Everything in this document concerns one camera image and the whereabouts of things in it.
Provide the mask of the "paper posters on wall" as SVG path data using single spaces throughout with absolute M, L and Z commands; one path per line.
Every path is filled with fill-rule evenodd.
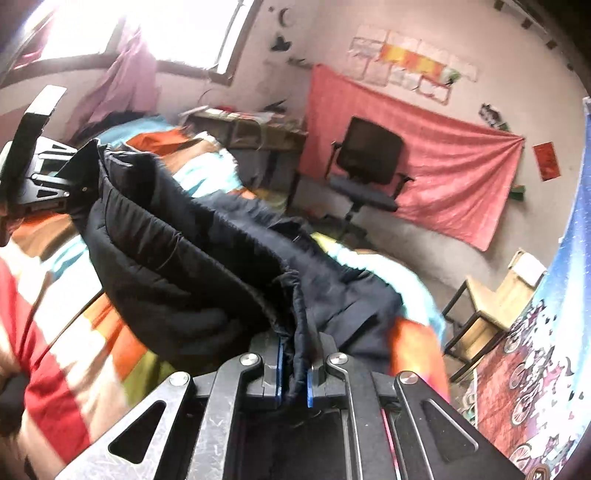
M 445 49 L 367 24 L 356 30 L 342 73 L 377 87 L 399 86 L 442 105 L 449 103 L 459 81 L 479 78 L 476 65 Z

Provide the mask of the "dark navy padded jacket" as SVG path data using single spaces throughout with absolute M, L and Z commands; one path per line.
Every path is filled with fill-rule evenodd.
M 221 191 L 194 198 L 155 155 L 96 141 L 62 172 L 104 292 L 133 334 L 174 367 L 215 370 L 273 331 L 294 401 L 318 331 L 388 371 L 401 295 L 373 272 L 332 259 L 304 222 Z

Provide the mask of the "white paper on chair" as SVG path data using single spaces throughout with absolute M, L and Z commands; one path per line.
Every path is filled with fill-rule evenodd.
M 520 251 L 516 254 L 511 270 L 527 285 L 535 289 L 546 274 L 546 267 L 532 254 Z

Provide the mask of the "red checked wall cloth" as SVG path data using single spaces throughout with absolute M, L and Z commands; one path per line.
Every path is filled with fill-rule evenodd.
M 450 118 L 378 93 L 317 65 L 305 118 L 301 155 L 305 176 L 331 171 L 331 144 L 352 118 L 380 125 L 405 142 L 401 170 L 413 177 L 397 216 L 486 251 L 495 235 L 522 155 L 523 137 Z

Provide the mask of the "blue bicycle print curtain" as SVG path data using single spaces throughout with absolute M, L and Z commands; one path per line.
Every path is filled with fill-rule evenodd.
M 565 233 L 504 342 L 477 369 L 484 440 L 465 479 L 587 478 L 590 447 L 590 151 Z

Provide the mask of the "wooden desk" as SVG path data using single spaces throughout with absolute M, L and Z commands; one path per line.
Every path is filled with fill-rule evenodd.
M 228 150 L 245 186 L 287 193 L 297 179 L 308 133 L 280 115 L 230 113 L 204 106 L 181 113 L 179 123 L 195 134 L 211 135 Z

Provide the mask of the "pink window curtain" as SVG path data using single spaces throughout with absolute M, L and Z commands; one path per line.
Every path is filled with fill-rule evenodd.
M 72 112 L 70 135 L 98 124 L 109 114 L 155 111 L 157 61 L 136 30 L 98 83 L 79 101 Z

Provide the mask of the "black office chair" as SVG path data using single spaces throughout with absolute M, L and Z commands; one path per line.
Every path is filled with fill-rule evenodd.
M 345 217 L 325 214 L 312 221 L 315 230 L 335 240 L 367 238 L 367 231 L 353 224 L 363 207 L 394 213 L 398 196 L 413 177 L 398 170 L 405 142 L 398 134 L 359 117 L 349 121 L 345 138 L 332 142 L 325 168 L 329 189 L 351 201 Z

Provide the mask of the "red paper on wall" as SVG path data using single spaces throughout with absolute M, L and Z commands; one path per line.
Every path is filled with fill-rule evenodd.
M 549 181 L 561 176 L 560 167 L 552 142 L 546 142 L 533 147 L 541 179 Z

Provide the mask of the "round white wall clock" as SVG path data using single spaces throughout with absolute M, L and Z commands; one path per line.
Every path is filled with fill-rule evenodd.
M 290 28 L 296 24 L 296 15 L 294 10 L 290 7 L 283 7 L 280 9 L 279 15 L 277 16 L 280 26 L 283 28 Z

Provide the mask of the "wooden chair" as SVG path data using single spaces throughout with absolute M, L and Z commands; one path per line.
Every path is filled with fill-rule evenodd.
M 520 251 L 525 250 L 520 249 L 514 254 L 506 276 L 496 289 L 487 287 L 473 276 L 467 276 L 443 309 L 444 319 L 453 328 L 453 335 L 445 345 L 444 354 L 461 364 L 450 376 L 451 383 L 462 380 L 507 336 L 546 275 L 535 289 L 521 280 L 511 270 L 516 254 Z M 451 317 L 450 313 L 463 297 L 470 301 L 472 313 L 467 320 L 461 322 Z

